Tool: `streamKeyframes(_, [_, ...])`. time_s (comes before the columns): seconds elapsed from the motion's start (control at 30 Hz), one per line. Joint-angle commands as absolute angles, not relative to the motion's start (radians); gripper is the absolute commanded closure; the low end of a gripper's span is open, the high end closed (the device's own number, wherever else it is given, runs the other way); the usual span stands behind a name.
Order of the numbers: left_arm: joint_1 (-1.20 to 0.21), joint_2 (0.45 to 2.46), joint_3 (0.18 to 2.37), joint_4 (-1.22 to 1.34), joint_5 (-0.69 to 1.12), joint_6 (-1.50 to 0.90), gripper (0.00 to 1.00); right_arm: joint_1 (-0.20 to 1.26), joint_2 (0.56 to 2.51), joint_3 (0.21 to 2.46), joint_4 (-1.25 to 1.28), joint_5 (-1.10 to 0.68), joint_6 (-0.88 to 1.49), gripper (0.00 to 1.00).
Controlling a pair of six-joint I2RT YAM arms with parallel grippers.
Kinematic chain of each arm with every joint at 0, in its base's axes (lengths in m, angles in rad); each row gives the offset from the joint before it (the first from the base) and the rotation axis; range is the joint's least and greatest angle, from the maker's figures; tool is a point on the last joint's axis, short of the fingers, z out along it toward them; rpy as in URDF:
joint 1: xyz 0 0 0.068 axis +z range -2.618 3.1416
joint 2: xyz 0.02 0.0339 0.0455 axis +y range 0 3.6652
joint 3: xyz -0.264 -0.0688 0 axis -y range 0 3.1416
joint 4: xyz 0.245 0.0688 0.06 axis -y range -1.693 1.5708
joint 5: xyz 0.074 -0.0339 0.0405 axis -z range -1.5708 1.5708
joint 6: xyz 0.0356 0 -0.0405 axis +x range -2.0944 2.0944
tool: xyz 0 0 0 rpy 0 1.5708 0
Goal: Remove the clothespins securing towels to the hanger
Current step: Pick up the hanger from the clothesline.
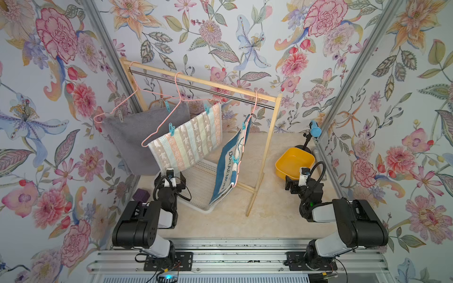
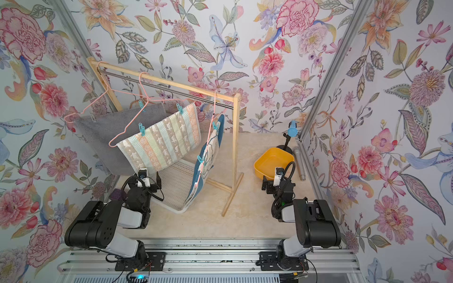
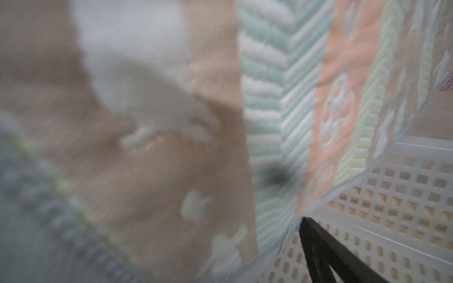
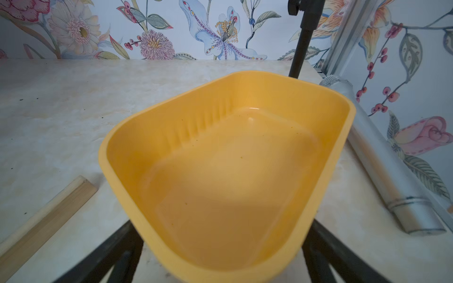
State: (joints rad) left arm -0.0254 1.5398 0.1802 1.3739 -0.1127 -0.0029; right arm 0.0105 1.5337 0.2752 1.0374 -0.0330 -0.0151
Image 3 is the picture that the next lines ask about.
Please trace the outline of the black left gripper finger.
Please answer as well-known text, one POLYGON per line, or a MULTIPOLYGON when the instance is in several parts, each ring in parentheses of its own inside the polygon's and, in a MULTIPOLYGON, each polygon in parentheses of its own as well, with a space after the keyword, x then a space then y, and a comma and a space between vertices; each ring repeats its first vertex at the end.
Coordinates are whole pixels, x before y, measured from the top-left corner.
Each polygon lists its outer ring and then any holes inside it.
POLYGON ((385 283, 375 271, 350 252, 314 219, 304 217, 299 236, 313 283, 385 283))

